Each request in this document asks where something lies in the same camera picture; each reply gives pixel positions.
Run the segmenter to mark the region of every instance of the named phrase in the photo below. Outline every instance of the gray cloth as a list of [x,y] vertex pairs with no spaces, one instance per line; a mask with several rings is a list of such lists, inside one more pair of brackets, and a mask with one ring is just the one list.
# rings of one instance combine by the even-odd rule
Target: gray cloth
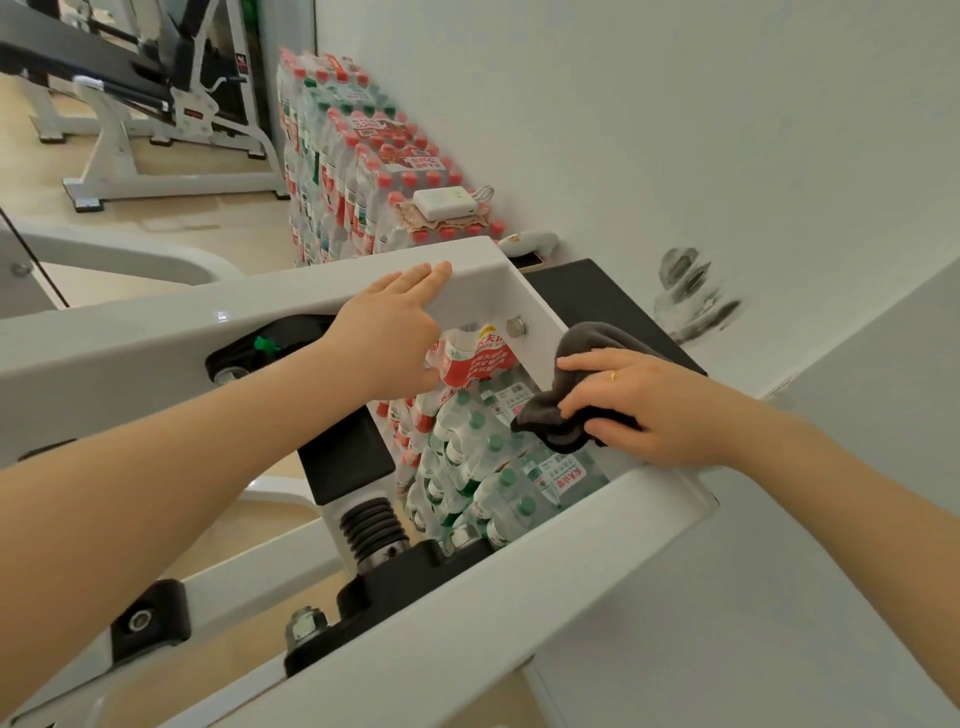
[[[584,321],[568,329],[557,346],[557,356],[570,356],[574,353],[589,352],[592,349],[630,349],[661,359],[665,358],[629,333],[610,324],[595,321]],[[569,420],[560,416],[557,405],[570,393],[570,390],[591,374],[592,372],[583,371],[568,372],[555,366],[553,388],[530,399],[511,423],[511,430],[533,432],[550,449],[566,454],[582,448],[591,439],[601,446],[604,445],[600,440],[584,432],[584,423],[587,420],[597,417],[606,418],[640,429],[633,417],[600,407],[584,407]]]

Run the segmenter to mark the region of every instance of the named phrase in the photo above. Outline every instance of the hand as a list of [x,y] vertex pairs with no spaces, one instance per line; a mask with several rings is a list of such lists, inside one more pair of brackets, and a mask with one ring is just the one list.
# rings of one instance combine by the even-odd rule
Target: hand
[[348,372],[362,377],[365,401],[399,400],[437,386],[439,373],[424,362],[441,331],[423,307],[436,298],[451,272],[448,262],[433,270],[421,263],[384,276],[340,309],[320,343]]
[[597,372],[561,401],[565,418],[588,405],[630,415],[645,431],[605,419],[589,420],[586,431],[663,467],[736,468],[741,453],[749,451],[752,433],[781,417],[758,400],[648,354],[597,349],[558,359],[557,366]]

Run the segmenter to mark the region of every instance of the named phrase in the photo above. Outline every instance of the wooden floor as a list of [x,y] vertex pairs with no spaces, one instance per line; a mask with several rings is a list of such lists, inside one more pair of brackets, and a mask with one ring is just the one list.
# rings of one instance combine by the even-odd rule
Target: wooden floor
[[[83,112],[85,107],[65,104]],[[168,198],[107,202],[106,210],[78,215],[60,185],[78,176],[93,145],[92,138],[71,138],[66,144],[40,144],[30,111],[14,79],[0,76],[0,205],[13,221],[103,227],[111,231],[149,234],[157,240],[193,245],[230,260],[248,275],[292,267],[287,204],[273,194]],[[170,149],[135,140],[143,171],[230,172],[251,170],[258,162],[240,152],[175,144]],[[92,273],[49,266],[71,305],[174,292],[179,284]],[[302,477],[296,456],[277,463],[269,474]],[[202,538],[184,553],[169,575],[183,578],[231,555],[263,543],[313,518],[290,505],[238,501]],[[336,615],[335,596],[345,583],[331,577],[287,603],[237,626],[212,643],[179,648],[181,655],[163,668],[117,693],[108,705],[103,728],[153,728],[203,697],[236,680],[283,651],[283,628],[290,614],[305,603]],[[450,662],[460,659],[451,652]],[[324,725],[322,706],[317,725]],[[534,699],[519,673],[505,677],[448,723],[449,728],[545,728]]]

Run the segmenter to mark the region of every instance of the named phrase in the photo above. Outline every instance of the machine foot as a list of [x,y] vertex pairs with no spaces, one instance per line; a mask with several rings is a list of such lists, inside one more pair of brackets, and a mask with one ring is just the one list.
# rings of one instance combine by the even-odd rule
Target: machine foot
[[77,212],[103,212],[104,201],[96,197],[80,197],[73,201]]

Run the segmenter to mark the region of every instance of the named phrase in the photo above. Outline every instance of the black padding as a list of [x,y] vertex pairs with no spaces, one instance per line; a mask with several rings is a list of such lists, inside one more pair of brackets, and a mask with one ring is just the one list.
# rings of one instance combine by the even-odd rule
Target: black padding
[[66,81],[90,76],[120,98],[156,109],[173,104],[159,64],[15,0],[0,0],[0,71],[23,70]]

